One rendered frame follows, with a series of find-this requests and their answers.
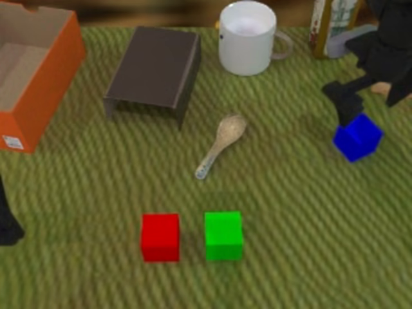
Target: mug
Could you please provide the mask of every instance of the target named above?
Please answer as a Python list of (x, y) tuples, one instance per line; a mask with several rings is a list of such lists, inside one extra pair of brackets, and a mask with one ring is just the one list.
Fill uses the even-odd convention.
[[(257, 1), (238, 1), (220, 13), (219, 59), (229, 72), (250, 76), (265, 71), (272, 59), (285, 59), (293, 42), (285, 33), (276, 31), (276, 15)], [(273, 53), (275, 37), (286, 41), (285, 53)]]

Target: spoon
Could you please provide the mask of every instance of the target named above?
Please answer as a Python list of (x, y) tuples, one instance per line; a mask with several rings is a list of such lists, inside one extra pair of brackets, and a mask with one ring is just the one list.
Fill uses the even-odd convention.
[(195, 172), (197, 179), (205, 179), (218, 155), (229, 145), (237, 141), (245, 132), (246, 120), (239, 114), (227, 115), (219, 124), (213, 146), (201, 161)]

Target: brown box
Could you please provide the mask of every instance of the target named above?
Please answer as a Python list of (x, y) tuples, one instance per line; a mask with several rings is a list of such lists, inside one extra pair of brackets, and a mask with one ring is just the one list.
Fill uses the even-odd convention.
[(181, 128), (200, 66), (197, 33), (136, 28), (104, 97), (108, 118), (120, 101), (174, 112)]
[(309, 43), (315, 58), (328, 58), (328, 39), (353, 29), (361, 0), (315, 0)]
[(34, 152), (85, 54), (74, 12), (0, 3), (0, 149)]

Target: red cube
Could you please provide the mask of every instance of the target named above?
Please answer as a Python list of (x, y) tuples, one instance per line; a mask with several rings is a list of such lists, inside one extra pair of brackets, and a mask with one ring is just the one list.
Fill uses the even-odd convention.
[(178, 214), (144, 214), (140, 250), (145, 262), (179, 261), (180, 231)]

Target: orange cardboard box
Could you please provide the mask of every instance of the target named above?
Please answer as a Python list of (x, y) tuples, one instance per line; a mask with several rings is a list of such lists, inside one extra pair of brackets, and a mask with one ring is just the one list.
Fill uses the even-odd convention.
[(0, 149), (35, 151), (85, 56), (75, 12), (0, 3)]

